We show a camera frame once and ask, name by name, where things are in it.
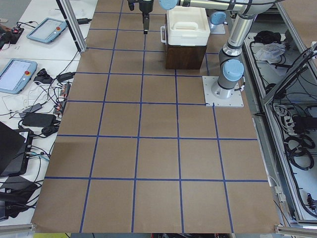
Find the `yellow object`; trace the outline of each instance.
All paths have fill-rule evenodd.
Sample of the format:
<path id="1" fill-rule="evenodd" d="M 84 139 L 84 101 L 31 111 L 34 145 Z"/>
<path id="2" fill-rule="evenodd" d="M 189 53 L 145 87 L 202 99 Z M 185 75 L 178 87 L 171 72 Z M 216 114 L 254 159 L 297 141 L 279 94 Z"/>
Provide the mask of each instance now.
<path id="1" fill-rule="evenodd" d="M 68 238 L 65 233 L 35 233 L 33 238 Z"/>

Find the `robotic arm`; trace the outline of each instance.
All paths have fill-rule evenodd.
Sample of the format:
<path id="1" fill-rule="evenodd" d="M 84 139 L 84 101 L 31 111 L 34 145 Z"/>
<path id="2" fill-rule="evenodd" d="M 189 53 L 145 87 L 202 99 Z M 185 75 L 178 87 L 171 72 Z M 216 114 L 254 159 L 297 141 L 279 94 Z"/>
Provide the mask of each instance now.
<path id="1" fill-rule="evenodd" d="M 143 32 L 148 33 L 150 28 L 150 12 L 153 11 L 154 0 L 128 0 L 130 11 L 134 10 L 134 4 L 139 4 L 139 9 L 142 12 L 143 18 Z"/>
<path id="2" fill-rule="evenodd" d="M 254 19 L 279 1 L 281 0 L 159 0 L 159 3 L 165 10 L 171 10 L 175 6 L 192 6 L 238 12 L 230 37 L 219 52 L 220 77 L 211 88 L 216 97 L 227 99 L 231 97 L 237 81 L 243 75 L 244 66 L 240 62 L 240 55 Z M 154 0 L 128 0 L 128 2 L 130 10 L 134 9 L 133 3 L 140 4 L 144 34 L 147 34 L 150 25 L 149 13 L 153 10 Z"/>

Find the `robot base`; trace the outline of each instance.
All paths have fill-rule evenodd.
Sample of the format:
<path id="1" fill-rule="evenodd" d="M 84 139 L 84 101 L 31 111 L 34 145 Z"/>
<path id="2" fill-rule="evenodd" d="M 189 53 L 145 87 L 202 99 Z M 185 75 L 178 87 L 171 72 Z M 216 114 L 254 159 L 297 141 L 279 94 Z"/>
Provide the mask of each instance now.
<path id="1" fill-rule="evenodd" d="M 218 76 L 203 76 L 204 84 L 204 94 L 205 94 L 205 103 L 207 107 L 234 107 L 242 108 L 243 101 L 240 91 L 234 91 L 232 96 L 228 99 L 221 99 L 216 97 L 212 91 L 211 86 L 214 82 L 218 80 Z"/>
<path id="2" fill-rule="evenodd" d="M 224 29 L 224 24 L 217 25 L 213 29 L 210 29 L 210 34 L 212 34 L 212 35 L 225 35 L 226 30 Z"/>

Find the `white table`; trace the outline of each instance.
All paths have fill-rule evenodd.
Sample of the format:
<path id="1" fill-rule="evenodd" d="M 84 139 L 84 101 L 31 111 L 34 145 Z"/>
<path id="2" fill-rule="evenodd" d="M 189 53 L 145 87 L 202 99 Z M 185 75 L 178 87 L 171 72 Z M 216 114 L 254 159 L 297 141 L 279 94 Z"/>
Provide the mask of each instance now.
<path id="1" fill-rule="evenodd" d="M 97 0 L 71 0 L 73 10 L 77 18 L 92 18 Z M 55 0 L 32 0 L 22 15 L 21 22 L 37 21 L 39 24 L 47 17 L 64 20 Z M 90 24 L 80 25 L 82 34 L 87 37 Z M 22 25 L 24 32 L 16 45 L 4 45 L 0 51 L 2 58 L 23 58 L 29 60 L 71 60 L 77 48 L 68 28 L 50 44 L 32 41 L 26 38 L 33 28 Z"/>
<path id="2" fill-rule="evenodd" d="M 95 7 L 98 0 L 71 0 L 72 7 L 76 14 L 77 18 L 92 18 Z M 57 3 L 55 0 L 32 0 L 22 15 L 20 21 L 28 22 L 28 21 L 37 21 L 38 23 L 42 22 L 46 17 L 51 17 L 54 19 L 63 20 L 63 17 L 58 9 Z M 5 65 L 8 63 L 11 58 L 32 60 L 38 63 L 36 73 L 45 68 L 48 74 L 51 77 L 56 77 L 73 59 L 74 55 L 77 52 L 76 46 L 72 40 L 69 29 L 66 29 L 62 34 L 52 43 L 43 44 L 40 42 L 32 41 L 26 38 L 26 35 L 32 31 L 33 28 L 23 25 L 25 28 L 23 34 L 21 35 L 18 43 L 16 45 L 11 45 L 7 50 L 5 50 L 8 45 L 3 47 L 4 50 L 0 51 L 0 69 L 3 69 Z M 80 29 L 82 30 L 82 34 L 84 37 L 87 36 L 89 30 L 89 24 L 81 25 Z M 76 71 L 78 62 L 80 59 L 80 55 L 78 54 L 74 61 L 70 64 L 70 66 L 65 70 L 65 72 L 73 72 Z M 10 96 L 15 102 L 19 102 L 22 98 L 28 98 L 28 94 L 30 89 L 35 87 L 35 83 L 33 82 L 34 76 L 31 81 L 26 85 L 22 92 L 17 95 L 2 93 L 0 92 L 0 115 L 8 113 L 6 106 L 3 103 L 2 98 Z M 29 98 L 36 98 L 38 94 L 36 91 L 30 93 Z M 53 108 L 53 103 L 48 102 L 43 105 L 43 108 L 37 112 L 39 113 L 47 113 Z M 18 128 L 18 122 L 20 119 L 9 119 L 10 115 L 0 116 L 0 121 L 11 127 L 12 129 Z M 40 134 L 41 128 L 38 127 L 30 127 L 36 134 Z M 48 138 L 34 138 L 32 145 L 40 147 L 45 151 L 49 152 L 56 138 L 56 133 L 49 136 Z M 36 157 L 34 159 L 30 159 L 27 167 L 27 171 L 22 177 L 29 181 L 34 181 L 36 175 L 39 170 L 39 159 Z M 44 179 L 46 170 L 47 170 L 48 162 L 45 160 L 41 160 L 41 169 L 37 180 Z M 32 198 L 36 197 L 40 193 L 40 189 L 36 190 L 32 195 Z M 21 224 L 29 224 L 31 222 L 32 216 L 34 214 L 34 209 L 28 209 L 25 212 L 19 213 L 16 218 L 9 218 L 6 221 L 0 222 L 0 226 L 9 226 L 9 225 L 21 225 Z"/>

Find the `cooler handle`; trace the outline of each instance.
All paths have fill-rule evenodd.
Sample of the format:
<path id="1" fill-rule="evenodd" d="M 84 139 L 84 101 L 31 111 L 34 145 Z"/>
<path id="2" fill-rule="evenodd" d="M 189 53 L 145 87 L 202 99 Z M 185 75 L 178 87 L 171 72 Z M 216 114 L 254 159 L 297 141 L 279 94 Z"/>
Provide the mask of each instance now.
<path id="1" fill-rule="evenodd" d="M 198 24 L 192 21 L 178 21 L 173 25 L 173 29 L 198 30 Z"/>
<path id="2" fill-rule="evenodd" d="M 160 27 L 160 41 L 164 44 L 166 44 L 166 27 L 165 26 L 161 26 Z"/>

